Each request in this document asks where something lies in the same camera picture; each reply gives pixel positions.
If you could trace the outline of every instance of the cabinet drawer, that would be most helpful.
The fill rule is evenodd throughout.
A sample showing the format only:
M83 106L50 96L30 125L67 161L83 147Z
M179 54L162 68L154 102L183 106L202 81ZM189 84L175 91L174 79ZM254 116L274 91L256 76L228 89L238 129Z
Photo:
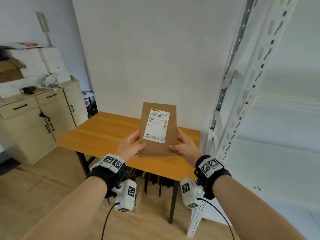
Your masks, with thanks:
M32 96L14 103L1 106L0 115L4 120L6 120L36 107L39 107L39 105L35 97Z
M39 105L49 103L51 101L57 100L62 97L64 97L62 89L60 89L57 92L51 90L51 91L44 92L44 93L41 93L41 94L35 96L35 98L38 100Z

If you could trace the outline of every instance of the brown paper package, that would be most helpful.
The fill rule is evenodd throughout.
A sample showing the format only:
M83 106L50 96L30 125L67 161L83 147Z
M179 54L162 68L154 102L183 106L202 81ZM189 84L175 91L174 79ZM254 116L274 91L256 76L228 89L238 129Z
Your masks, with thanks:
M158 109L170 113L164 143L143 138L151 109ZM143 103L139 143L144 142L146 142L146 147L139 151L139 157L141 158L173 158L177 154L176 151L168 147L169 145L176 145L178 143L176 105Z

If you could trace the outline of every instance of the wooden floor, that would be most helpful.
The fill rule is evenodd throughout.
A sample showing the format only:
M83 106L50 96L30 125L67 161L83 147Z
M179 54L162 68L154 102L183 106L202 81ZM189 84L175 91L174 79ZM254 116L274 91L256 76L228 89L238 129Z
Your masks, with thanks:
M55 149L33 166L22 164L0 176L0 240L19 239L84 180L75 152L63 148ZM105 200L86 239L101 238L109 209ZM172 225L167 222L169 209L170 199L145 196L137 214L112 211L104 239L190 239L186 233L191 211L183 205L181 193ZM228 226L204 219L194 239L232 236Z

